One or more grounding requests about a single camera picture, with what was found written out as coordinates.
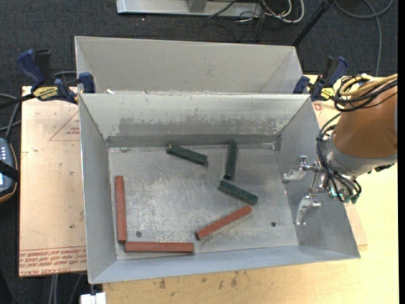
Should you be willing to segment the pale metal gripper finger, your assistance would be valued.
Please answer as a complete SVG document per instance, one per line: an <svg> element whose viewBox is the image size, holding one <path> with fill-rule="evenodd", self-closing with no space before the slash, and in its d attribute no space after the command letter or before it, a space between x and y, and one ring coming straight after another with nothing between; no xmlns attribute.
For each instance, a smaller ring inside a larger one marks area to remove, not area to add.
<svg viewBox="0 0 405 304"><path fill-rule="evenodd" d="M307 162L307 156L300 156L298 161L290 167L287 173L283 174L282 181L283 182L292 182L302 179L307 172L317 171L317 163L314 162L312 165Z"/></svg>
<svg viewBox="0 0 405 304"><path fill-rule="evenodd" d="M315 193L309 193L302 197L299 202L294 223L296 226L306 224L306 219L312 216L317 209L321 207L319 196Z"/></svg>

